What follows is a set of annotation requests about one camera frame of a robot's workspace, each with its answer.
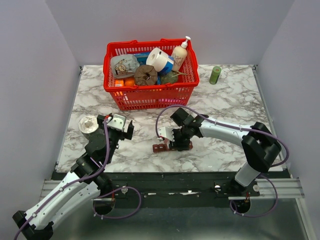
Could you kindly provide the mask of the red weekly pill organizer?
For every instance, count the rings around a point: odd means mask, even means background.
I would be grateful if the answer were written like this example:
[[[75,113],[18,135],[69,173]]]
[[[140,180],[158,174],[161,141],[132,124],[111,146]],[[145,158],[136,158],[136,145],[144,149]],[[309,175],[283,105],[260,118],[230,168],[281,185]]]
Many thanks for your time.
[[[170,150],[170,142],[171,142],[170,140],[165,140],[160,144],[153,144],[152,145],[153,153],[177,151],[177,150]]]

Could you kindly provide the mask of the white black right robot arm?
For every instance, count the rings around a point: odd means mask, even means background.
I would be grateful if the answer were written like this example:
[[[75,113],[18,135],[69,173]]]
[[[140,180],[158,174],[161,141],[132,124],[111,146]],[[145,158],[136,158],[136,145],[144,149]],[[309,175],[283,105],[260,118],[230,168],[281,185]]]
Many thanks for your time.
[[[219,139],[243,149],[246,163],[230,183],[230,191],[236,196],[243,195],[256,177],[267,173],[282,150],[280,143],[271,137],[271,132],[261,122],[240,126],[219,122],[208,115],[193,117],[181,107],[170,118],[179,126],[172,130],[170,149],[186,151],[194,136]]]

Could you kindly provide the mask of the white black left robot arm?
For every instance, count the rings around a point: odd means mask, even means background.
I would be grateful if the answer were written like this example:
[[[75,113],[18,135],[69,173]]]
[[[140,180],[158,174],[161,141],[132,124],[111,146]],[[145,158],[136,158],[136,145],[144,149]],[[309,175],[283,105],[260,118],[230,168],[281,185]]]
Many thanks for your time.
[[[82,154],[61,182],[32,208],[13,215],[18,232],[28,240],[49,240],[54,227],[73,210],[96,197],[113,196],[119,191],[105,173],[119,141],[131,140],[134,125],[125,126],[119,114],[98,115],[98,131],[92,133]]]

